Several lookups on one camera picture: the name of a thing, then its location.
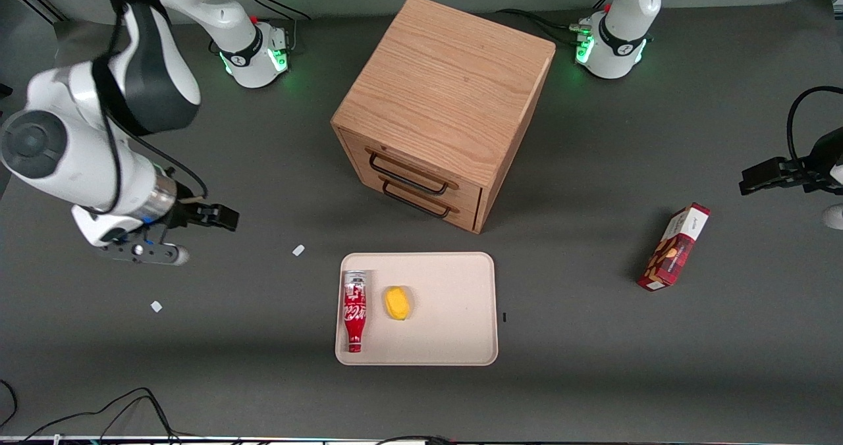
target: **black metal handle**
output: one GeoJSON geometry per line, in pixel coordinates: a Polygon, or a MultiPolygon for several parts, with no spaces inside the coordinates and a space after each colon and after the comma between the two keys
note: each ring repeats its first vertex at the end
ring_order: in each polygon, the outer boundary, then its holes
{"type": "Polygon", "coordinates": [[[374,161],[376,159],[377,159],[377,154],[375,152],[371,152],[371,157],[369,157],[369,165],[372,169],[375,169],[377,172],[383,173],[383,175],[386,175],[388,177],[392,177],[392,178],[396,179],[397,181],[399,181],[400,183],[408,184],[408,185],[410,185],[410,187],[413,187],[416,190],[421,190],[424,193],[427,193],[428,195],[440,196],[443,193],[445,193],[446,189],[448,189],[448,184],[445,183],[445,182],[442,183],[442,189],[440,189],[440,190],[428,189],[428,187],[425,187],[422,184],[416,184],[416,182],[410,180],[409,178],[401,177],[401,175],[398,175],[398,173],[389,172],[389,170],[384,169],[383,167],[378,167],[377,165],[374,164],[374,161]]]}
{"type": "Polygon", "coordinates": [[[409,205],[409,206],[412,206],[413,208],[416,208],[416,210],[424,211],[425,213],[427,213],[431,217],[442,219],[442,218],[445,218],[446,216],[448,216],[448,214],[451,212],[451,208],[448,207],[448,206],[445,206],[445,212],[443,212],[443,213],[437,213],[436,211],[428,210],[424,206],[416,205],[415,203],[413,203],[409,199],[397,196],[394,193],[389,193],[389,191],[386,190],[387,187],[389,187],[389,181],[384,180],[383,181],[383,195],[389,196],[389,198],[397,199],[398,201],[400,201],[401,203],[403,203],[405,205],[409,205]]]}

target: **beige tray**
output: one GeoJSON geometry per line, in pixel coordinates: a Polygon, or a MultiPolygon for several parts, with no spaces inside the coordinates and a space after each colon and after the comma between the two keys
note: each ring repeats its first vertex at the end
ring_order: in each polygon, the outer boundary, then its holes
{"type": "Polygon", "coordinates": [[[497,358],[495,266],[486,253],[353,253],[341,271],[367,271],[362,351],[348,352],[337,306],[337,359],[348,366],[488,366],[497,358]],[[389,318],[387,287],[404,286],[412,310],[389,318]]]}

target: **cable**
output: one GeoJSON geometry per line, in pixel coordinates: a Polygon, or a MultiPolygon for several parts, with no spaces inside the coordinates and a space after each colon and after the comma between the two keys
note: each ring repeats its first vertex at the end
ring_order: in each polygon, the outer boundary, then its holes
{"type": "Polygon", "coordinates": [[[208,186],[207,186],[207,184],[205,184],[205,182],[202,180],[202,178],[199,177],[199,175],[196,175],[196,173],[193,172],[192,170],[190,170],[190,168],[188,168],[186,165],[184,165],[184,163],[181,163],[177,159],[175,159],[174,157],[169,156],[168,154],[166,154],[166,152],[160,150],[155,145],[151,145],[149,142],[144,141],[144,139],[141,139],[140,137],[135,136],[133,133],[131,133],[129,130],[127,130],[126,127],[120,121],[114,121],[114,122],[115,122],[115,124],[117,124],[117,127],[119,127],[124,133],[126,133],[126,135],[129,135],[129,137],[132,138],[132,141],[138,142],[138,144],[143,145],[145,148],[147,148],[151,152],[154,152],[160,158],[163,158],[167,162],[172,163],[174,166],[177,166],[179,169],[181,169],[182,172],[187,173],[187,175],[190,178],[193,178],[193,181],[195,181],[199,185],[199,187],[202,188],[202,195],[201,196],[195,196],[195,197],[190,197],[190,198],[186,198],[186,199],[180,199],[179,200],[180,202],[182,202],[182,203],[194,203],[194,202],[199,201],[200,199],[207,199],[208,198],[208,186]]]}
{"type": "Polygon", "coordinates": [[[599,1],[595,2],[594,5],[591,8],[592,9],[599,9],[601,6],[603,6],[603,3],[605,3],[605,1],[606,0],[599,0],[599,1]]]}
{"type": "Polygon", "coordinates": [[[9,421],[12,420],[12,417],[18,413],[18,395],[14,393],[14,388],[12,388],[12,385],[8,382],[0,379],[0,384],[2,384],[6,389],[9,389],[9,395],[12,396],[12,413],[9,414],[9,417],[6,417],[3,422],[0,422],[0,428],[3,428],[3,426],[8,424],[9,421]]]}
{"type": "Polygon", "coordinates": [[[545,19],[545,17],[539,16],[538,14],[529,13],[529,11],[522,11],[521,9],[501,9],[499,11],[496,11],[496,13],[515,14],[516,16],[524,16],[524,17],[527,17],[530,20],[533,20],[533,21],[536,21],[536,22],[541,22],[548,27],[560,28],[560,29],[563,29],[563,30],[568,29],[568,26],[565,25],[565,24],[560,24],[560,23],[556,23],[556,22],[553,22],[553,21],[549,21],[549,20],[545,19]]]}
{"type": "Polygon", "coordinates": [[[285,6],[285,5],[284,5],[284,4],[282,4],[281,2],[278,2],[278,1],[275,1],[275,0],[266,0],[266,1],[270,1],[271,3],[276,4],[277,6],[281,6],[281,7],[283,7],[284,9],[286,9],[286,10],[288,10],[288,11],[292,11],[292,13],[297,13],[298,15],[303,16],[304,18],[308,19],[308,21],[312,21],[312,20],[313,20],[310,16],[308,16],[308,15],[307,15],[307,14],[305,14],[305,13],[303,13],[303,11],[299,11],[298,9],[294,9],[294,8],[292,8],[292,7],[289,7],[289,6],[285,6]]]}
{"type": "MultiPolygon", "coordinates": [[[[103,55],[108,55],[109,57],[111,57],[111,55],[114,53],[115,49],[117,48],[117,41],[119,40],[120,31],[121,31],[121,22],[123,20],[123,13],[121,13],[120,10],[118,10],[116,7],[115,7],[115,15],[117,16],[117,18],[115,19],[114,26],[112,27],[111,38],[109,38],[108,49],[106,49],[105,54],[103,54],[103,55]]],[[[122,168],[121,168],[121,164],[120,164],[120,156],[119,156],[118,151],[117,151],[117,139],[115,138],[114,133],[111,129],[111,125],[109,124],[108,115],[111,114],[111,110],[109,109],[108,104],[103,100],[103,92],[97,91],[97,99],[99,100],[99,108],[100,108],[100,113],[102,114],[103,125],[105,125],[105,133],[106,133],[106,136],[108,136],[109,150],[111,150],[111,156],[114,159],[114,164],[115,164],[115,172],[117,173],[115,175],[115,195],[114,195],[113,199],[111,200],[111,204],[109,204],[108,209],[106,209],[105,211],[96,211],[96,210],[93,210],[91,208],[86,208],[86,210],[88,210],[91,213],[104,215],[104,214],[108,214],[108,213],[111,213],[112,211],[114,211],[115,206],[117,206],[117,203],[120,200],[120,195],[123,191],[123,187],[122,187],[122,168]]],[[[205,182],[202,181],[202,179],[198,175],[196,175],[195,172],[190,170],[186,165],[179,162],[174,157],[169,156],[164,151],[159,150],[159,148],[155,147],[154,145],[151,145],[149,142],[146,142],[143,139],[141,139],[140,137],[136,136],[135,133],[133,133],[132,131],[127,130],[126,127],[124,126],[124,124],[121,123],[121,121],[118,120],[118,118],[112,118],[112,122],[115,125],[117,125],[117,127],[119,127],[127,136],[132,138],[132,141],[138,142],[138,144],[143,145],[145,148],[147,148],[151,152],[157,154],[157,156],[162,157],[164,160],[172,163],[174,166],[177,166],[183,172],[187,173],[187,175],[190,176],[190,178],[193,178],[196,181],[196,183],[199,184],[199,187],[202,188],[202,195],[199,196],[199,197],[190,197],[189,199],[180,199],[180,201],[182,203],[193,203],[193,202],[199,201],[200,199],[207,199],[207,197],[208,197],[207,184],[205,184],[205,182]]]]}
{"type": "MultiPolygon", "coordinates": [[[[291,16],[286,15],[285,13],[282,13],[282,11],[278,11],[277,9],[273,9],[272,7],[267,6],[266,4],[264,4],[261,1],[258,1],[258,0],[253,0],[253,1],[257,2],[262,7],[265,7],[266,9],[269,9],[270,11],[273,11],[274,13],[277,13],[279,16],[284,16],[284,17],[286,17],[287,20],[292,21],[292,44],[288,46],[288,49],[291,52],[292,52],[292,50],[295,50],[296,49],[296,43],[298,43],[298,19],[294,19],[291,16]]],[[[292,7],[284,6],[281,2],[272,1],[272,0],[268,0],[268,1],[274,2],[274,4],[278,4],[278,6],[284,7],[285,9],[290,9],[292,11],[295,11],[296,13],[302,14],[303,16],[307,17],[308,20],[312,20],[312,19],[310,19],[310,16],[308,16],[307,14],[301,13],[301,11],[297,11],[295,9],[292,9],[292,7]]],[[[211,44],[209,43],[208,44],[208,50],[210,50],[210,49],[211,49],[211,44]]]]}
{"type": "MultiPolygon", "coordinates": [[[[121,22],[123,22],[123,15],[121,13],[117,13],[114,26],[111,28],[111,38],[109,38],[108,49],[105,50],[105,54],[103,55],[112,55],[115,48],[117,48],[117,40],[120,37],[121,22]]],[[[123,193],[123,168],[120,164],[120,153],[117,151],[117,137],[114,136],[114,130],[111,129],[111,125],[109,124],[107,105],[103,99],[102,92],[97,91],[97,102],[99,103],[99,115],[102,118],[103,129],[105,130],[105,135],[108,138],[111,160],[114,162],[114,196],[111,197],[111,203],[109,203],[108,208],[103,211],[94,210],[94,208],[91,207],[85,207],[85,210],[96,215],[107,215],[108,213],[114,211],[114,208],[117,207],[117,203],[120,201],[120,195],[123,193]]]]}
{"type": "Polygon", "coordinates": [[[527,19],[530,19],[530,21],[535,23],[536,27],[538,27],[539,30],[542,31],[542,34],[545,34],[546,36],[552,38],[557,43],[570,43],[571,42],[569,40],[565,40],[563,38],[560,38],[558,35],[552,33],[551,29],[550,29],[550,28],[554,28],[554,29],[560,29],[560,30],[561,29],[568,30],[567,25],[563,25],[563,24],[560,24],[560,23],[549,21],[549,20],[545,19],[545,17],[539,16],[539,15],[536,15],[536,14],[533,14],[533,13],[528,13],[527,11],[522,11],[521,9],[501,9],[499,11],[496,11],[496,13],[514,14],[516,16],[527,17],[527,19]]]}
{"type": "Polygon", "coordinates": [[[103,412],[105,412],[105,410],[108,410],[109,407],[115,405],[118,401],[120,401],[120,400],[122,400],[126,397],[129,397],[130,395],[135,394],[138,391],[144,391],[150,397],[150,401],[151,401],[151,403],[153,403],[153,407],[155,408],[155,412],[156,412],[157,416],[159,416],[159,420],[161,421],[163,426],[165,426],[165,428],[168,431],[171,431],[172,428],[169,426],[169,422],[167,421],[166,416],[163,414],[163,410],[161,409],[161,406],[159,405],[159,402],[157,402],[157,400],[155,399],[155,395],[153,394],[153,392],[149,388],[135,388],[135,389],[132,389],[131,391],[127,392],[126,394],[121,395],[117,399],[111,400],[111,402],[109,402],[108,404],[103,406],[102,409],[99,409],[96,412],[78,412],[76,414],[66,415],[66,416],[64,416],[60,419],[57,419],[57,420],[54,420],[54,421],[51,421],[51,422],[47,422],[43,426],[38,427],[36,430],[33,431],[33,433],[30,433],[30,435],[26,436],[25,439],[21,440],[18,443],[28,441],[33,436],[38,435],[39,433],[43,432],[45,428],[54,426],[55,424],[65,422],[65,421],[69,421],[69,420],[75,419],[77,417],[82,417],[84,415],[99,415],[99,414],[102,414],[103,412]]]}
{"type": "MultiPolygon", "coordinates": [[[[155,407],[155,403],[153,402],[153,398],[150,395],[142,395],[141,397],[137,397],[137,398],[133,399],[132,402],[130,402],[129,404],[126,404],[126,406],[124,406],[123,409],[120,410],[120,412],[117,412],[117,415],[115,415],[114,418],[111,419],[111,422],[109,422],[108,425],[105,426],[105,429],[103,429],[103,432],[99,434],[99,440],[97,440],[97,443],[102,443],[103,436],[105,436],[105,433],[107,433],[109,428],[111,428],[111,426],[113,426],[114,423],[117,422],[117,419],[120,418],[121,415],[126,413],[126,411],[129,410],[130,407],[136,405],[138,402],[140,402],[144,399],[150,401],[150,403],[153,405],[153,408],[155,407]]],[[[175,435],[175,433],[174,433],[175,431],[172,428],[169,427],[169,424],[165,424],[165,422],[163,422],[163,421],[161,422],[161,425],[163,425],[163,427],[165,427],[165,432],[168,434],[167,439],[170,440],[171,437],[175,435]]]]}
{"type": "Polygon", "coordinates": [[[291,20],[291,21],[292,21],[292,17],[291,17],[291,16],[289,16],[289,15],[286,15],[285,13],[282,13],[282,11],[277,10],[277,9],[273,9],[272,7],[267,6],[266,4],[264,4],[264,3],[263,3],[263,2],[261,2],[261,1],[258,1],[258,0],[253,0],[253,1],[257,2],[259,6],[262,6],[262,7],[266,8],[266,9],[269,9],[270,11],[273,11],[274,13],[277,13],[278,15],[284,16],[284,17],[286,17],[287,19],[289,19],[289,20],[291,20]]]}
{"type": "Polygon", "coordinates": [[[796,164],[799,174],[807,180],[809,185],[817,190],[822,190],[834,195],[843,195],[843,190],[830,189],[829,187],[820,184],[816,178],[811,177],[811,175],[807,172],[807,169],[805,169],[804,162],[796,155],[796,148],[793,145],[793,118],[796,115],[796,110],[799,109],[799,104],[801,104],[807,96],[815,92],[834,92],[837,94],[843,94],[843,88],[831,86],[814,87],[803,91],[802,94],[797,96],[791,105],[790,111],[788,111],[788,132],[786,133],[786,136],[788,137],[788,152],[792,162],[796,164]]]}

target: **green led light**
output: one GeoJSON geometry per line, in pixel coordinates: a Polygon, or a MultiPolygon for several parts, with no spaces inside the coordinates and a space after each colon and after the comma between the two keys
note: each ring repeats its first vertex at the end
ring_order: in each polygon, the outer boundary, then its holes
{"type": "Polygon", "coordinates": [[[223,56],[223,52],[219,53],[219,58],[221,58],[223,60],[223,64],[225,65],[226,73],[231,75],[231,68],[229,68],[229,62],[225,60],[225,57],[223,56]]]}
{"type": "Polygon", "coordinates": [[[638,56],[635,57],[635,62],[638,63],[641,61],[641,54],[644,52],[644,47],[647,46],[647,38],[641,42],[641,49],[638,50],[638,56]]]}
{"type": "Polygon", "coordinates": [[[594,37],[588,37],[585,42],[580,44],[582,47],[577,52],[577,61],[582,64],[588,61],[588,57],[591,55],[591,50],[594,48],[594,37]]]}
{"type": "Polygon", "coordinates": [[[275,69],[279,73],[286,70],[286,52],[283,50],[266,49],[266,55],[269,55],[272,65],[275,65],[275,69]]]}

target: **red bottle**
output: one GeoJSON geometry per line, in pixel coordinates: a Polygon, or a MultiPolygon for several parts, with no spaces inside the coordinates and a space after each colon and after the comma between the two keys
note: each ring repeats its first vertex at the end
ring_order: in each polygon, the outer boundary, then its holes
{"type": "Polygon", "coordinates": [[[348,352],[359,353],[366,325],[366,272],[346,271],[342,287],[342,316],[348,331],[348,352]]]}

